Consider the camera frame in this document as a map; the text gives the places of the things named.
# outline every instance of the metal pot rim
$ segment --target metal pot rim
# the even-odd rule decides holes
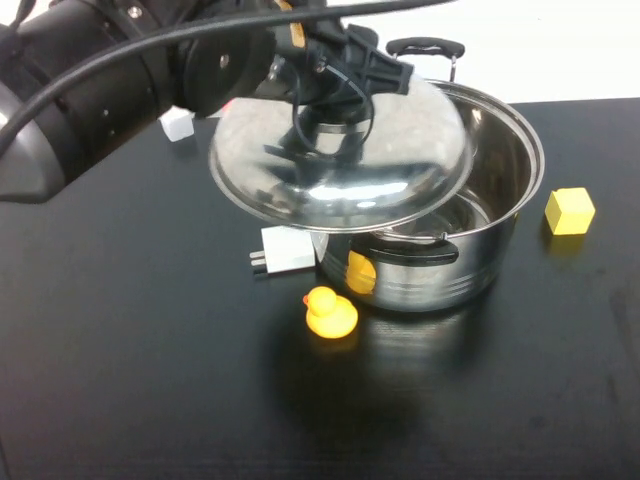
[[[542,179],[544,178],[544,170],[545,170],[545,156],[544,150],[542,147],[542,142],[538,137],[538,134],[535,132],[531,124],[522,116],[519,112],[517,112],[513,107],[507,105],[506,103],[498,100],[497,98],[488,95],[480,90],[476,90],[471,87],[467,87],[465,85],[460,85],[458,83],[451,83],[443,80],[436,79],[426,79],[426,81],[432,83],[436,87],[442,89],[444,93],[453,99],[460,99],[466,102],[469,102],[483,110],[488,111],[495,117],[499,118],[502,122],[507,124],[511,130],[520,138],[522,143],[525,145],[529,152],[529,158],[533,160],[532,167],[536,168],[535,171],[532,172],[531,178],[529,179],[529,185],[525,190],[524,194],[520,198],[520,200],[502,217],[494,220],[487,225],[483,225],[482,227],[467,230],[460,233],[454,233],[451,235],[443,234],[441,237],[435,237],[430,235],[417,236],[417,235],[405,235],[400,233],[395,233],[390,230],[378,230],[372,232],[374,235],[388,240],[413,240],[420,242],[430,242],[439,240],[441,238],[458,238],[466,235],[471,235],[474,233],[482,232],[484,230],[488,230],[493,226],[502,223],[506,219],[512,217],[522,207],[525,206],[533,198],[538,189],[540,188],[540,184],[542,183]]]

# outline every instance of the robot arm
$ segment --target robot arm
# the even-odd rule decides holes
[[[45,14],[0,32],[0,125],[102,51],[187,22],[309,5],[291,1],[54,0]],[[344,75],[327,74],[327,65]],[[202,117],[243,96],[349,105],[349,81],[368,95],[406,94],[411,73],[377,49],[375,32],[345,29],[339,20],[238,29],[151,49],[60,94],[20,131],[0,152],[0,201],[50,199],[174,105]]]

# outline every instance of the yellow rubber duck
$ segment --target yellow rubber duck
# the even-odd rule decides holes
[[[309,308],[307,325],[322,338],[342,338],[358,323],[358,311],[353,304],[328,287],[316,287],[302,299]]]

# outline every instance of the white wall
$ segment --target white wall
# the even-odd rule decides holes
[[[0,0],[3,23],[17,3]],[[39,0],[38,10],[47,4]],[[457,80],[507,102],[640,97],[640,0],[459,0],[353,21],[382,42],[423,35],[464,43]],[[447,60],[414,61],[423,76],[448,77]]]

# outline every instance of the black cable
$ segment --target black cable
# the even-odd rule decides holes
[[[333,67],[332,65],[325,65],[324,68],[326,71],[330,72],[332,75],[335,75],[344,83],[346,83],[356,93],[356,95],[360,97],[363,105],[366,106],[367,108],[367,114],[365,118],[369,120],[369,127],[366,133],[364,134],[364,136],[360,139],[360,141],[358,141],[357,144],[351,145],[347,149],[338,150],[337,152],[334,152],[334,153],[321,152],[307,138],[307,136],[305,135],[302,129],[302,126],[300,125],[300,115],[298,114],[298,110],[300,109],[300,94],[302,93],[301,92],[302,85],[300,83],[300,76],[298,75],[298,72],[295,71],[295,69],[292,69],[292,73],[296,79],[296,87],[295,87],[295,92],[293,94],[293,101],[291,102],[292,103],[291,121],[293,123],[293,127],[296,130],[296,133],[298,134],[298,138],[300,139],[302,144],[305,146],[305,148],[310,152],[315,153],[320,157],[333,158],[337,155],[346,155],[348,153],[357,151],[360,148],[362,148],[364,143],[369,138],[369,135],[371,135],[371,131],[373,130],[373,120],[376,115],[376,110],[375,110],[375,106],[373,104],[373,99],[371,98],[371,95],[367,95],[364,91],[364,88],[360,87],[360,85],[358,85],[358,82],[354,78],[350,78],[346,73],[341,72],[340,70]]]
[[[16,13],[16,18],[11,25],[9,25],[13,29],[17,29],[22,22],[24,22],[31,12],[33,8],[36,6],[36,0],[20,0],[20,4],[18,5],[18,13]]]
[[[124,42],[85,60],[71,71],[62,74],[36,93],[25,103],[0,130],[0,158],[6,153],[18,133],[33,120],[49,103],[87,77],[104,70],[125,58],[158,47],[166,47],[181,41],[219,34],[233,30],[248,30],[286,25],[294,22],[320,21],[341,17],[376,15],[420,7],[440,5],[454,0],[391,0],[368,2],[339,7],[307,7],[270,13],[234,14],[226,18],[206,19],[178,27],[161,29],[142,38]]]

